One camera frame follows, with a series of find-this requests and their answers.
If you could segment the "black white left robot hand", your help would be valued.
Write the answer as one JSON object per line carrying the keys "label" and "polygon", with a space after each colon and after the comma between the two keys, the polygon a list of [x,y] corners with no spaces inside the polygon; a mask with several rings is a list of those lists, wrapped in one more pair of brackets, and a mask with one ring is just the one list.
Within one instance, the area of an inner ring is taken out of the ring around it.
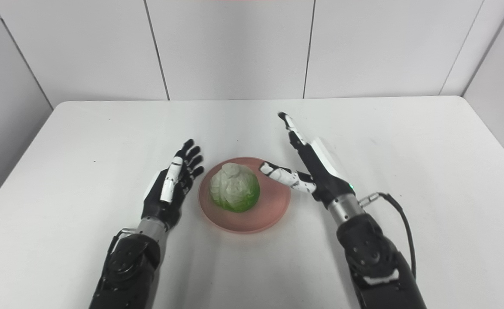
{"label": "black white left robot hand", "polygon": [[204,172],[200,166],[201,148],[188,139],[172,158],[169,166],[156,176],[144,198],[142,218],[161,221],[166,230],[175,227],[181,217],[181,207],[193,184]]}

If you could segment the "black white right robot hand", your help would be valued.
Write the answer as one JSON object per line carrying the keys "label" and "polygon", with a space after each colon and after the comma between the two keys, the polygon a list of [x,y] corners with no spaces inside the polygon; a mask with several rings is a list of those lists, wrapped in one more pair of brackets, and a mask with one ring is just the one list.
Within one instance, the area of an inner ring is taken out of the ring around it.
{"label": "black white right robot hand", "polygon": [[353,186],[343,178],[337,169],[337,161],[331,155],[323,139],[319,137],[305,138],[287,113],[279,112],[278,117],[285,123],[289,142],[299,154],[308,172],[290,170],[268,161],[264,161],[258,170],[268,178],[287,187],[311,194],[327,209],[330,205],[338,205],[348,214],[360,212]]}

